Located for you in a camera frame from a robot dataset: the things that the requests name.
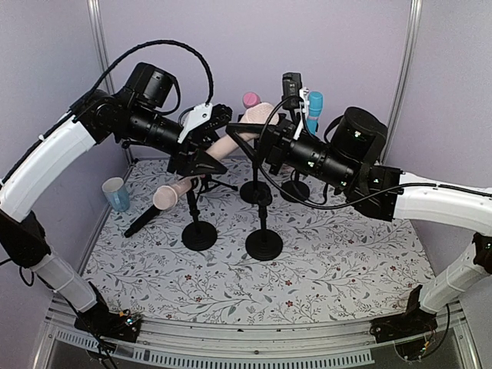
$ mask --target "lavender wall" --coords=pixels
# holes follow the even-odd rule
[[[377,0],[105,0],[101,16],[109,59],[133,45],[174,38],[195,47],[208,60],[216,103],[235,114],[246,91],[264,101],[281,97],[281,76],[299,71],[303,82],[324,94],[322,125],[349,105],[386,121],[397,84],[411,2]],[[182,108],[207,95],[206,79],[193,55],[169,46],[139,52],[114,74],[119,88],[136,62],[146,61],[175,74]],[[168,99],[174,106],[174,96]],[[134,149],[139,155],[158,151]]]
[[[492,2],[424,2],[410,82],[390,165],[462,185],[492,187]],[[416,222],[434,270],[446,268],[472,232]],[[484,367],[492,362],[488,278],[461,298]]]
[[[87,2],[1,2],[0,49],[1,177],[99,75]],[[49,243],[73,265],[105,206],[101,182],[124,171],[121,150],[105,143],[79,158],[35,205]],[[24,286],[13,264],[0,268],[0,367],[31,365],[51,295],[39,281]]]

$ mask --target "patterned mat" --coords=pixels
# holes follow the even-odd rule
[[[223,162],[229,171],[218,180],[241,185],[251,178],[244,159]],[[318,211],[288,203],[276,190],[268,227],[282,237],[284,250],[274,261],[246,253],[246,237],[259,228],[258,209],[228,188],[200,197],[201,220],[218,229],[207,251],[181,243],[191,222],[185,198],[124,238],[155,189],[174,179],[165,169],[166,161],[136,164],[127,183],[131,208],[111,213],[85,269],[111,308],[216,324],[339,321],[402,311],[408,291],[434,276],[409,221],[375,221],[352,208]],[[320,201],[323,184],[304,181],[311,199]],[[328,204],[343,201],[332,197]]]

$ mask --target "metal frame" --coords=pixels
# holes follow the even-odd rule
[[[98,56],[99,68],[101,72],[109,66],[108,50],[106,49],[105,34],[102,28],[101,10],[99,0],[87,0],[89,10],[89,20],[91,21],[92,37],[94,38],[95,50]],[[115,85],[111,73],[105,78],[106,91],[110,94],[115,93]],[[130,148],[123,149],[127,163],[131,164],[135,158]]]
[[[397,129],[397,121],[401,111],[404,92],[407,87],[408,75],[417,40],[421,6],[421,0],[412,0],[404,57],[388,119],[388,143],[381,156],[383,162],[387,160],[394,133]],[[104,71],[109,63],[99,0],[88,0],[88,10],[99,66]],[[108,92],[114,93],[115,89],[111,75],[105,79],[105,87]],[[125,157],[130,164],[125,174],[126,179],[131,174],[133,168],[131,164],[134,162],[134,157],[130,149],[125,150]],[[79,271],[82,271],[87,264],[101,228],[109,214],[110,209],[107,207],[99,218],[96,228],[89,239],[84,257],[78,268]],[[470,328],[465,323],[466,320],[461,306],[456,302],[451,305],[451,310],[451,326],[454,327],[458,349],[464,365],[467,369],[480,369],[481,365],[477,351],[473,343],[473,338],[471,337]],[[63,300],[54,298],[45,323],[39,332],[39,346],[35,353],[33,368],[46,369],[55,339],[59,339],[63,335],[63,332],[65,334],[72,332],[75,335],[86,336],[88,340],[91,340],[88,334],[76,331],[73,328],[74,320],[75,316],[68,305]],[[221,360],[227,358],[231,362],[238,357],[242,357],[246,361],[254,363],[258,362],[258,354],[264,354],[265,356],[261,362],[273,363],[273,360],[278,361],[280,356],[309,359],[320,357],[320,355],[337,355],[341,352],[362,352],[363,350],[376,347],[374,338],[367,334],[370,327],[370,320],[371,318],[324,324],[299,324],[295,327],[235,325],[220,328],[213,324],[145,319],[138,343],[127,344],[118,342],[118,349],[115,356],[126,360],[149,363],[149,355],[145,354],[145,352],[151,349],[153,355],[159,354],[160,352],[168,356],[181,356],[182,360],[200,355],[201,357],[219,357]],[[445,321],[445,314],[439,314],[438,322],[440,327],[445,326]],[[186,340],[187,344],[183,345],[181,339]]]
[[[381,153],[381,162],[384,164],[391,150],[394,134],[397,130],[398,119],[401,113],[401,106],[407,89],[408,75],[412,59],[414,57],[414,49],[417,43],[418,27],[421,21],[422,0],[412,0],[410,14],[407,26],[407,39],[405,41],[405,49],[403,61],[401,63],[400,76],[398,78],[397,90],[394,94],[393,104],[391,106],[390,116],[387,121],[388,134],[387,143]]]
[[[470,329],[459,302],[450,304],[450,333],[454,332],[458,351],[466,369],[481,369]],[[136,344],[106,341],[117,344],[114,356],[126,361],[152,364],[158,367],[193,367],[213,369],[223,363],[222,369],[265,367],[294,368],[295,363],[313,363],[320,367],[322,361],[331,360],[333,368],[356,367],[363,363],[350,362],[350,357],[366,354],[372,361],[371,349],[411,341],[408,337],[398,341],[376,344],[368,334],[372,317],[349,321],[296,325],[221,325],[166,321],[145,318]],[[44,326],[44,347],[40,348],[34,369],[46,369],[49,352],[55,340],[85,350],[95,351],[95,340],[87,333],[73,328],[75,315],[61,298],[54,298]],[[447,312],[437,315],[439,331],[446,327]],[[345,363],[336,363],[338,358]]]

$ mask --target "black round base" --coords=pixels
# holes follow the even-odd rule
[[[181,233],[181,240],[184,246],[193,251],[204,251],[211,248],[217,240],[217,230],[215,227],[207,223],[206,221],[199,221],[200,233],[197,232],[197,228],[194,223],[188,224],[183,233]]]
[[[287,181],[282,184],[282,190],[286,191],[289,195],[281,192],[280,195],[285,201],[298,202],[295,198],[302,201],[309,199],[309,187],[307,184],[301,181]]]
[[[258,190],[270,191],[270,188],[268,187],[268,184],[258,181]],[[239,190],[239,195],[243,201],[249,204],[256,204],[256,201],[254,200],[254,182],[249,181],[243,184]]]
[[[277,232],[266,230],[266,240],[262,238],[263,231],[258,229],[246,238],[246,252],[259,261],[274,260],[284,248],[284,242]]]

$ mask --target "blue cup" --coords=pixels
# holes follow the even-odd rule
[[[102,184],[102,191],[115,211],[127,211],[130,208],[130,195],[123,179],[109,178]]]

